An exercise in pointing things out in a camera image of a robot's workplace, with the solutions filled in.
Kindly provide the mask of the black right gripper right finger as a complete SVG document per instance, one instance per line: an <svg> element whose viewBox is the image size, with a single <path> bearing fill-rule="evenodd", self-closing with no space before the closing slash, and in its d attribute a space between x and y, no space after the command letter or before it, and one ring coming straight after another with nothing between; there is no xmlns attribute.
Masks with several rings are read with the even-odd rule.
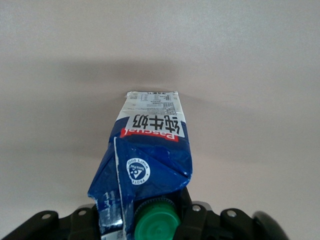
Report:
<svg viewBox="0 0 320 240"><path fill-rule="evenodd" d="M253 219L242 210L228 208L219 215L203 203L193 203L187 188L180 194L181 240L251 240Z"/></svg>

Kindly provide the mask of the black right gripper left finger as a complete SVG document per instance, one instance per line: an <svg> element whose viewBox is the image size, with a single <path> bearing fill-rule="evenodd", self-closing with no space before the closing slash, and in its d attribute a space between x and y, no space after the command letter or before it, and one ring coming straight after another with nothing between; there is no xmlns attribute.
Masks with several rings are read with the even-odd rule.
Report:
<svg viewBox="0 0 320 240"><path fill-rule="evenodd" d="M78 207L60 218L58 212L44 210L36 213L4 240L99 240L98 211L94 204Z"/></svg>

